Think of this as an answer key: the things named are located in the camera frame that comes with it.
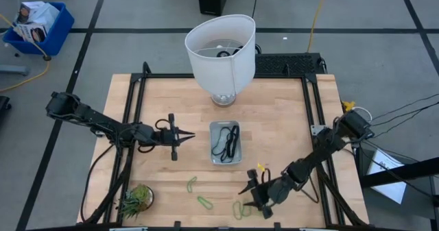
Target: glass lamp base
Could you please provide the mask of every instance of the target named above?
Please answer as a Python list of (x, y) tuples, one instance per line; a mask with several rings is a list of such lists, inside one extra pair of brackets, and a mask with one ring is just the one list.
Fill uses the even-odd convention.
[(218, 107), (229, 107), (236, 100), (236, 95), (212, 95), (213, 103)]

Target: blue crate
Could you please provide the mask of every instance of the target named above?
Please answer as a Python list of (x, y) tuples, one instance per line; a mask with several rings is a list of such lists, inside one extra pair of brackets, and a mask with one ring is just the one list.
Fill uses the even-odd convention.
[[(40, 46), (47, 55), (56, 56), (60, 52), (61, 46), (66, 40), (75, 19), (71, 16), (70, 12), (67, 11), (64, 3), (50, 2), (50, 4), (58, 9), (60, 13), (58, 17), (56, 17), (54, 25), (52, 25), (46, 39), (42, 42), (35, 43)], [(21, 36), (12, 30), (12, 27), (9, 28), (4, 35), (3, 41), (11, 44), (21, 53), (43, 54), (32, 43), (25, 42)]]

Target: small potted plant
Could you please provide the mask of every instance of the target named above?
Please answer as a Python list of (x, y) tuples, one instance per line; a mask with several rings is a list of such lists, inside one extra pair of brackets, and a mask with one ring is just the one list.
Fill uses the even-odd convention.
[(122, 201), (121, 215), (126, 219), (138, 216), (140, 212), (147, 210), (154, 202), (154, 193), (151, 188), (144, 184), (139, 184), (132, 190), (126, 192), (125, 199)]

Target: floor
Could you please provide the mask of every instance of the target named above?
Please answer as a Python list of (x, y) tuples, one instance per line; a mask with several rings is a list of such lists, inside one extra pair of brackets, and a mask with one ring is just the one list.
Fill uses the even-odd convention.
[[(75, 24), (44, 77), (2, 93), (13, 105), (0, 129), (4, 230), (16, 229), (40, 160), (51, 149), (27, 229), (75, 223), (95, 137), (70, 124), (54, 128), (44, 109), (51, 92), (72, 90), (84, 103), (102, 111), (114, 73), (139, 72), (143, 61), (155, 73), (189, 73), (184, 46), (188, 28), (212, 18), (199, 13), (198, 0), (44, 1), (66, 3)], [(254, 19), (263, 52), (304, 52), (318, 2), (257, 0)], [(253, 5), (254, 0), (227, 0), (224, 14), (252, 16)], [(13, 19), (16, 6), (17, 0), (0, 0), (0, 13)], [(343, 100), (382, 114), (438, 92), (439, 61), (434, 51), (439, 49), (438, 6), (439, 0), (325, 0), (311, 51), (326, 60)], [(0, 28), (6, 27), (0, 21)], [(15, 53), (11, 46), (2, 47), (0, 62), (27, 65), (32, 69), (30, 76), (45, 68), (40, 56), (20, 53), (15, 57)], [(0, 88), (22, 80), (0, 75)], [(432, 107), (376, 142), (417, 160), (439, 156), (434, 149), (439, 139), (438, 111)], [(374, 202), (366, 202), (366, 207), (376, 226), (430, 229), (428, 219), (384, 210)]]

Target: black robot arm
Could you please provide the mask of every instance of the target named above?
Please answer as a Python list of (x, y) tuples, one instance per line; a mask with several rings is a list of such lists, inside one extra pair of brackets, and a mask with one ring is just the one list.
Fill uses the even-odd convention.
[[(151, 126), (142, 123), (120, 123), (111, 119), (81, 103), (76, 95), (54, 92), (51, 96), (52, 99), (46, 107), (47, 116), (90, 127), (94, 134), (104, 133), (118, 149), (128, 147), (135, 141), (142, 147), (170, 146), (172, 148), (171, 159), (177, 160), (176, 148), (182, 142), (194, 137), (194, 133), (180, 130), (175, 126), (174, 114), (169, 114), (168, 120), (158, 120), (156, 122), (157, 131), (154, 131)], [(169, 129), (158, 127), (157, 125), (161, 121), (167, 122)], [(191, 136), (180, 138), (181, 134)]]
[[(354, 111), (349, 111), (342, 117), (334, 120), (333, 128), (324, 127), (313, 137), (313, 152), (306, 158), (301, 158), (291, 162), (282, 172), (279, 178), (262, 182), (259, 184), (256, 170), (247, 172), (250, 180), (247, 187), (240, 192), (249, 191), (252, 193), (253, 202), (246, 203), (247, 206), (255, 206), (262, 211), (267, 219), (273, 215), (271, 207), (280, 204), (288, 197), (291, 190), (299, 191), (307, 183), (312, 170), (323, 161), (329, 159), (331, 155), (343, 149), (347, 142), (343, 139), (349, 137), (353, 141), (361, 141), (373, 137), (373, 132), (369, 130), (370, 124)], [(349, 208), (343, 197), (337, 192), (334, 185), (329, 180), (328, 175), (323, 170), (318, 170), (319, 178), (328, 186), (336, 201), (346, 212), (346, 215), (353, 223), (358, 225), (365, 224)]]

